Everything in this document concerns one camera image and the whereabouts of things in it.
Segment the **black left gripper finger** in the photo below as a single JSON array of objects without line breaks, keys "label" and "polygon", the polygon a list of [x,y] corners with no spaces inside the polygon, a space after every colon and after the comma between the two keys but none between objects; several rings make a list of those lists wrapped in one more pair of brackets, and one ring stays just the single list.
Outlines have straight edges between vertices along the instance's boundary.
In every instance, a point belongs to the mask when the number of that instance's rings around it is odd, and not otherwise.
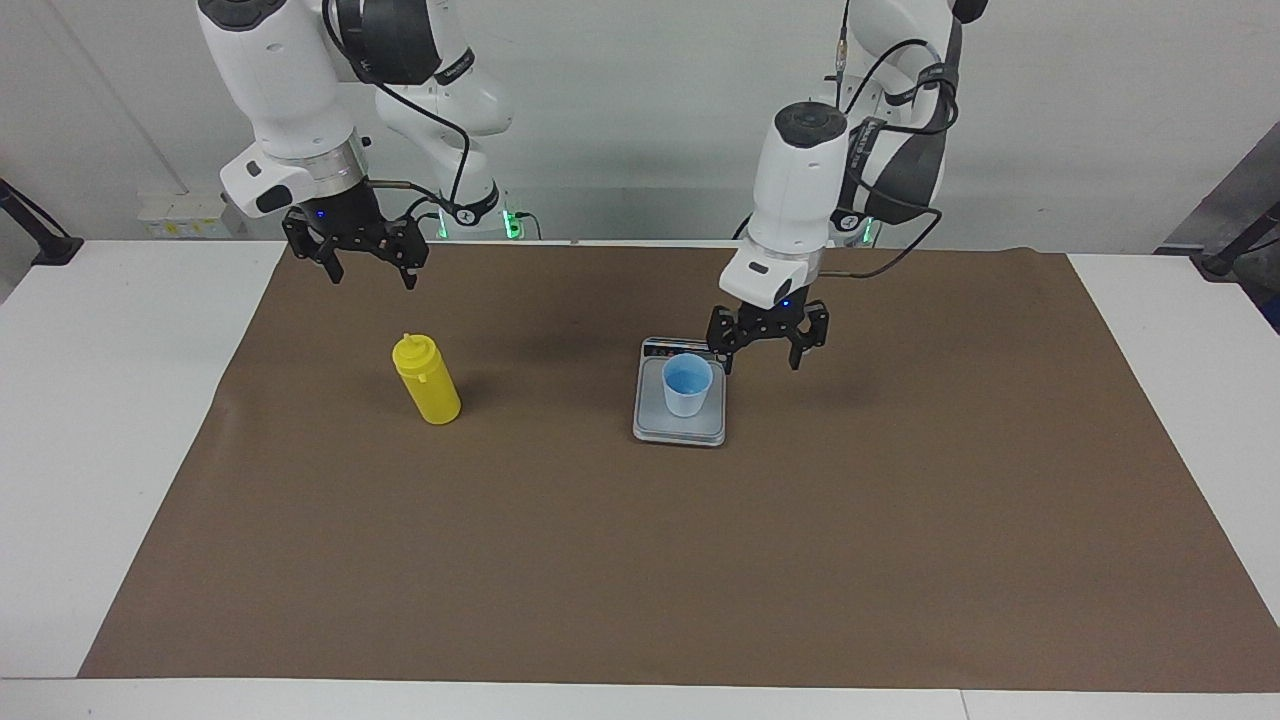
[{"label": "black left gripper finger", "polygon": [[786,338],[790,342],[788,365],[794,372],[797,372],[806,354],[826,345],[829,310],[820,300],[805,304],[803,307],[794,304],[792,310],[794,318],[790,322]]},{"label": "black left gripper finger", "polygon": [[719,359],[726,375],[733,372],[733,359],[748,341],[739,310],[717,305],[710,311],[707,346]]}]

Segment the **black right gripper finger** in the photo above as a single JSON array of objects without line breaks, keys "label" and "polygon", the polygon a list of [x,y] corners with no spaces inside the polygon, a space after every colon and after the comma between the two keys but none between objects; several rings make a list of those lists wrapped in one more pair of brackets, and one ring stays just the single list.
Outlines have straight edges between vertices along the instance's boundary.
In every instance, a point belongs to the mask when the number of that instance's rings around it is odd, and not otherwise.
[{"label": "black right gripper finger", "polygon": [[335,255],[334,243],[325,237],[317,238],[302,211],[287,211],[282,219],[282,229],[296,258],[323,268],[333,284],[342,282],[344,268]]},{"label": "black right gripper finger", "polygon": [[430,254],[420,224],[412,217],[402,217],[388,220],[384,231],[385,260],[397,268],[404,288],[413,291]]}]

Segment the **light blue plastic cup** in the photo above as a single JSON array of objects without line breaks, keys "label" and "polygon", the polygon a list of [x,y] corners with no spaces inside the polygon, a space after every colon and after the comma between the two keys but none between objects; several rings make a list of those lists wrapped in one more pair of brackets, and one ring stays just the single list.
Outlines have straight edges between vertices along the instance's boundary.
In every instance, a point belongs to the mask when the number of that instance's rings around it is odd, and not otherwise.
[{"label": "light blue plastic cup", "polygon": [[668,413],[692,418],[704,407],[716,377],[712,365],[700,355],[678,354],[666,360],[660,378]]}]

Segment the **yellow squeeze bottle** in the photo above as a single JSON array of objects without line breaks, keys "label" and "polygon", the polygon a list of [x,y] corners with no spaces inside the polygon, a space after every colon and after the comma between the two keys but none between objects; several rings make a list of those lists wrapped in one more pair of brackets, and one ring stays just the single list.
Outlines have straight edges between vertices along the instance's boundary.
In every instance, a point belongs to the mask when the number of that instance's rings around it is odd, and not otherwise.
[{"label": "yellow squeeze bottle", "polygon": [[425,334],[406,333],[396,342],[390,359],[421,418],[445,425],[462,410],[460,393],[438,343]]}]

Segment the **silver digital kitchen scale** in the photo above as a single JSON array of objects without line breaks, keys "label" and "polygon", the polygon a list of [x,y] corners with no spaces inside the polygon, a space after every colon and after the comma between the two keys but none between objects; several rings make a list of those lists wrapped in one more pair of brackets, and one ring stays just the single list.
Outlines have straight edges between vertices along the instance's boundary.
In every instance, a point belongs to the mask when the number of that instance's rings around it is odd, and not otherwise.
[{"label": "silver digital kitchen scale", "polygon": [[[691,416],[672,414],[666,402],[663,368],[671,357],[691,354],[707,361],[710,386],[699,411]],[[724,356],[704,342],[672,337],[643,341],[634,404],[634,436],[637,439],[699,447],[719,447],[727,432],[727,375]]]}]

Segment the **brown table mat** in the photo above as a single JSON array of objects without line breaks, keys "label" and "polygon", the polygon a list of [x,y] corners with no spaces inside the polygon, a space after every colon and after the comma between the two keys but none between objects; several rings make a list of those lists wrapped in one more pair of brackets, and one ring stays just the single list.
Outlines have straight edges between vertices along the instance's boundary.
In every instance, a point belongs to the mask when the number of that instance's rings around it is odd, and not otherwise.
[{"label": "brown table mat", "polygon": [[[1070,261],[823,282],[739,355],[718,448],[646,445],[641,342],[726,252],[285,255],[90,678],[1280,692],[1280,626]],[[428,424],[390,351],[440,347]]]}]

